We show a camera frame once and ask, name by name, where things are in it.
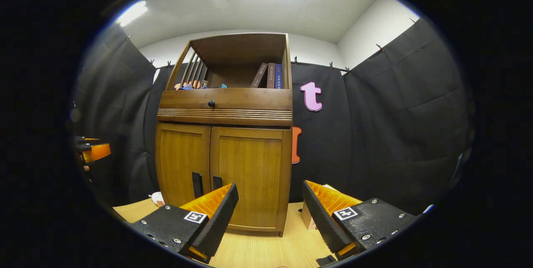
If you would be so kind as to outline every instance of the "book spine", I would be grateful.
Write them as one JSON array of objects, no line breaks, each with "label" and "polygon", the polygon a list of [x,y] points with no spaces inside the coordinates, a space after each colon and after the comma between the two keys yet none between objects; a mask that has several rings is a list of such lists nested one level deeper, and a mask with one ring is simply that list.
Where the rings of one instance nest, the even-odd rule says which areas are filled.
[{"label": "book spine", "polygon": [[266,87],[269,89],[274,89],[274,63],[268,63],[268,81],[266,82]]},{"label": "book spine", "polygon": [[257,74],[255,75],[254,81],[252,82],[252,85],[250,88],[259,88],[259,84],[261,83],[261,80],[265,76],[265,72],[267,70],[268,64],[262,63],[259,67],[259,70],[257,71]]},{"label": "book spine", "polygon": [[283,89],[283,70],[281,64],[276,64],[276,89]]}]

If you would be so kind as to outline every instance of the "black backdrop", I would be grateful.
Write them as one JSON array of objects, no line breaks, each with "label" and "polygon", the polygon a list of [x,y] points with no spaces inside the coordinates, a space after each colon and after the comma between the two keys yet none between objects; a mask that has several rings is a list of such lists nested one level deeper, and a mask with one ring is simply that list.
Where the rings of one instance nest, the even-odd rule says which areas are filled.
[{"label": "black backdrop", "polygon": [[[112,153],[94,163],[91,175],[95,194],[112,206],[159,190],[148,151],[153,145],[145,140],[145,131],[155,131],[149,124],[145,129],[147,105],[150,101],[152,109],[160,99],[160,93],[151,90],[154,73],[122,27],[113,24],[87,51],[75,86],[74,134],[110,143]],[[157,109],[148,116],[156,114]]]},{"label": "black backdrop", "polygon": [[353,196],[415,215],[442,198],[473,125],[460,70],[441,37],[419,19],[345,74],[344,84]]},{"label": "black backdrop", "polygon": [[[159,190],[153,138],[171,67],[162,67],[152,84],[154,67],[120,27],[102,38],[80,74],[75,103],[82,118],[75,129],[111,143],[111,156],[91,169],[93,184],[105,201],[123,205]],[[303,200],[301,183],[308,179],[418,214],[460,175],[467,100],[451,54],[423,19],[383,50],[343,76],[339,69],[292,63],[293,125],[302,133],[290,202]],[[321,89],[318,112],[305,107],[300,86],[308,82]]]},{"label": "black backdrop", "polygon": [[[301,128],[297,154],[300,162],[293,164],[290,202],[303,201],[304,180],[329,184],[351,194],[351,126],[346,89],[339,69],[323,65],[292,63],[293,126]],[[312,112],[305,107],[300,86],[315,82],[321,89],[316,101],[322,109]]]}]

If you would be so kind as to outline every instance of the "pink letter t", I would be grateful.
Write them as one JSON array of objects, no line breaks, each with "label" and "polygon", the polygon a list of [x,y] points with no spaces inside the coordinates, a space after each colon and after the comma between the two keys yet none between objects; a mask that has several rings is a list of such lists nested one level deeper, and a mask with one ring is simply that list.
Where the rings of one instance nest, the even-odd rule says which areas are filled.
[{"label": "pink letter t", "polygon": [[308,82],[300,87],[300,91],[304,92],[305,106],[313,112],[318,112],[322,108],[322,103],[316,102],[316,94],[320,94],[320,88],[314,86],[314,82]]}]

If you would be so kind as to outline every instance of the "orange letter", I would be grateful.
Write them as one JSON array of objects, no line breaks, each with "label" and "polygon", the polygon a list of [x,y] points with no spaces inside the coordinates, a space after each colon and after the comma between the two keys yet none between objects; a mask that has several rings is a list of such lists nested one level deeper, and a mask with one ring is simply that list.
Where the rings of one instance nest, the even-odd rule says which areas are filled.
[{"label": "orange letter", "polygon": [[298,151],[298,136],[301,134],[301,128],[293,127],[293,164],[299,162],[299,156],[296,154]]}]

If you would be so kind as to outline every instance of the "white wall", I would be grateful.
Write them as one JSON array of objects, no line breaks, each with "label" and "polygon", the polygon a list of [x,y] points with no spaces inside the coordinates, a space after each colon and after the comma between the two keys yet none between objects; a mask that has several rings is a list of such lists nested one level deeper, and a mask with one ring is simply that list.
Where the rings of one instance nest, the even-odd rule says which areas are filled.
[{"label": "white wall", "polygon": [[[183,48],[185,48],[188,40],[234,33],[274,33],[274,31],[244,29],[206,31],[204,33],[179,36],[156,42],[140,48],[139,51],[148,60],[154,60],[155,67],[167,65],[167,61],[171,61],[171,64],[173,65],[183,52]],[[298,57],[298,61],[301,63],[314,63],[326,66],[329,66],[329,63],[333,61],[334,67],[344,68],[344,62],[337,44],[305,36],[289,34],[289,51],[291,53],[291,61],[294,61],[294,57]],[[189,53],[183,61],[184,63],[189,62],[192,53],[193,51],[189,50]],[[158,74],[159,70],[157,70],[156,75],[154,76],[154,81]]]},{"label": "white wall", "polygon": [[350,69],[401,35],[420,17],[397,0],[376,0],[339,41],[343,62]]}]

